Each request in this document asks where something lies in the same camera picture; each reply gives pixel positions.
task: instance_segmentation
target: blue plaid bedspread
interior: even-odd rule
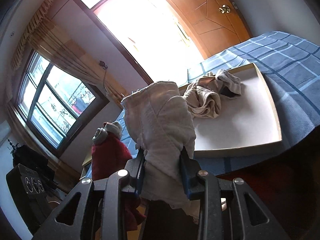
[[[320,124],[320,47],[283,32],[269,32],[216,54],[188,69],[188,82],[209,71],[231,69],[255,63],[269,87],[279,116],[282,145],[277,152],[264,155],[225,158],[198,158],[202,169],[215,175],[244,168],[279,155],[305,138]],[[124,127],[121,141],[132,156],[135,143]]]

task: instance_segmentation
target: white tray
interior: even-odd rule
[[[229,72],[241,79],[242,95],[221,97],[221,114],[215,119],[193,119],[195,157],[270,153],[282,140],[275,104],[257,66],[249,64]]]

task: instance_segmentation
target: red garment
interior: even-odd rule
[[[108,132],[106,140],[98,145],[92,145],[92,179],[108,178],[111,174],[124,169],[132,156],[124,143],[113,133]],[[140,199],[125,199],[125,220],[127,231],[138,229],[138,225],[146,218],[136,208]]]

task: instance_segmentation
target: beige cloth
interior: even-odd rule
[[[233,97],[241,95],[240,79],[225,70],[219,70],[216,75],[209,72],[188,85],[183,98],[193,116],[216,118],[221,113],[219,94],[225,88]]]
[[[187,199],[179,169],[183,146],[193,157],[195,129],[185,100],[174,82],[156,82],[121,102],[131,138],[145,152],[145,177],[141,197],[163,200],[172,208],[199,217],[199,202]]]

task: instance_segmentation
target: wooden floor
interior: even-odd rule
[[[320,127],[277,157],[219,177],[243,178],[291,239],[320,239]],[[196,240],[197,225],[181,209],[152,201],[142,239]]]

